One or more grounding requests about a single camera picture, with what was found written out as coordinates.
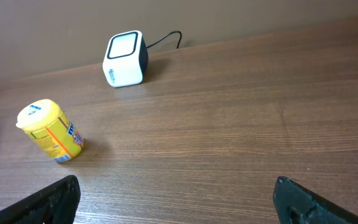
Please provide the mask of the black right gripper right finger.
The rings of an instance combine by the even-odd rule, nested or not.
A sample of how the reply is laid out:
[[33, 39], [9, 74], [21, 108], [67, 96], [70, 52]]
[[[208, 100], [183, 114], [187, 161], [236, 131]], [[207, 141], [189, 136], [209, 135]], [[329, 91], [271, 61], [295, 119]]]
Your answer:
[[285, 176], [278, 177], [273, 203], [281, 224], [358, 224], [358, 216]]

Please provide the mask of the yellow candy jar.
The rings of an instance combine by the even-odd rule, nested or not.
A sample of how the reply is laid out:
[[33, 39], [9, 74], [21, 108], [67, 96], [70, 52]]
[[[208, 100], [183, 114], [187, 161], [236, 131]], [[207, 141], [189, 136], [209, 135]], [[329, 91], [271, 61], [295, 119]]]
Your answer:
[[16, 126], [55, 162], [75, 158], [85, 145], [75, 125], [50, 99], [38, 100], [23, 108], [17, 115]]

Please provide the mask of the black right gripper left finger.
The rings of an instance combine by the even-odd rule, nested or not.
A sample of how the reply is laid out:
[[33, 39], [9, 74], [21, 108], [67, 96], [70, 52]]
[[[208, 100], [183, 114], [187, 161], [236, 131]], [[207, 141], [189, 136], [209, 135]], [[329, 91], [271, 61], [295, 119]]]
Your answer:
[[75, 175], [68, 175], [0, 211], [0, 223], [74, 222], [81, 190]]

